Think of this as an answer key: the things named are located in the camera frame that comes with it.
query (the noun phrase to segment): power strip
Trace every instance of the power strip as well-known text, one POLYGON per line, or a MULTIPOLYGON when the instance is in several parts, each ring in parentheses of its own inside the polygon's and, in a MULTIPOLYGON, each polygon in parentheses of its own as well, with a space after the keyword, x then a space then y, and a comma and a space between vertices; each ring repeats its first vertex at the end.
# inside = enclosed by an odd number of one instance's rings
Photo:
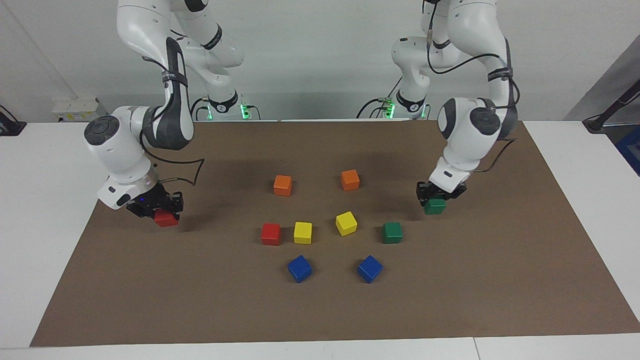
POLYGON ((107 115, 102 104, 94 97, 76 100, 54 99, 52 112, 57 122, 89 122, 107 115))

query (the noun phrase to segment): orange block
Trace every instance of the orange block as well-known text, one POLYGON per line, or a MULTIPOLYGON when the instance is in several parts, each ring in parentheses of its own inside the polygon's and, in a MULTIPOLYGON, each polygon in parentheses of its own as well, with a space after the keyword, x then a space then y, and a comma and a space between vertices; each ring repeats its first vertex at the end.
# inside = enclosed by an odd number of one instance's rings
POLYGON ((273 183, 273 193, 278 196, 291 196, 291 176, 278 175, 273 183))
POLYGON ((344 191, 356 190, 360 187, 360 178, 356 170, 343 171, 340 177, 344 191))

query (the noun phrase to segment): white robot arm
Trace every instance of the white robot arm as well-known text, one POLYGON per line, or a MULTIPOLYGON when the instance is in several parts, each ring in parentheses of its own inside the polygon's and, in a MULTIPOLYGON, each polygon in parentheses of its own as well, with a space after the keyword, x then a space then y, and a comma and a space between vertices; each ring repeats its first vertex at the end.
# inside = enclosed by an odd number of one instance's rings
POLYGON ((496 19, 497 0, 427 0, 422 18, 426 38, 402 38, 394 45, 394 61, 403 71, 396 93, 399 116, 418 117, 428 91, 429 70, 445 74, 469 61, 479 60, 488 74, 487 99, 455 97, 438 114, 438 127, 447 147, 429 183, 418 183, 422 205, 430 199, 455 199, 465 180, 478 167, 497 140, 515 128, 518 112, 509 42, 496 19), (456 65, 465 53, 472 58, 456 65))
POLYGON ((165 102, 158 107, 120 107, 84 130, 90 152, 109 170, 98 197, 110 208, 126 205, 139 217, 177 224, 182 194, 165 191, 145 148, 180 150, 191 141, 186 67, 205 81, 211 101, 223 99, 235 105, 231 101, 235 96, 237 102, 239 96, 224 68, 240 65, 244 55, 232 38, 223 36, 211 12, 207 0, 119 0, 118 34, 145 61, 162 68, 165 102), (188 37, 171 37, 172 12, 188 37))

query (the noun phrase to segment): green block in gripper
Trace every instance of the green block in gripper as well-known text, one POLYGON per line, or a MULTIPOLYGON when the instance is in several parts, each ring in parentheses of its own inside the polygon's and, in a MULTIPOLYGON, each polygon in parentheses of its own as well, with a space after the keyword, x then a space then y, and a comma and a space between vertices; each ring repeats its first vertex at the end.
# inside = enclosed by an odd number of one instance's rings
POLYGON ((447 207, 447 202, 444 199, 429 199, 424 205, 424 213, 427 215, 440 215, 447 207))

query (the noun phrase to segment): blue object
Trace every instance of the blue object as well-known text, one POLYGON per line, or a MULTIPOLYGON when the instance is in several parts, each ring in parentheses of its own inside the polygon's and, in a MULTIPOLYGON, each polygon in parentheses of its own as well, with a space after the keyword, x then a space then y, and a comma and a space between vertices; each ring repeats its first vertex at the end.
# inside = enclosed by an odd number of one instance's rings
POLYGON ((369 255, 366 259, 358 266, 358 274, 362 276, 364 281, 367 283, 373 282, 375 278, 382 271, 382 264, 376 260, 373 256, 369 255))
POLYGON ((620 140, 616 148, 640 176, 640 126, 620 140))
POLYGON ((289 268, 291 276, 298 284, 311 275, 311 264, 302 255, 291 261, 287 268, 289 268))

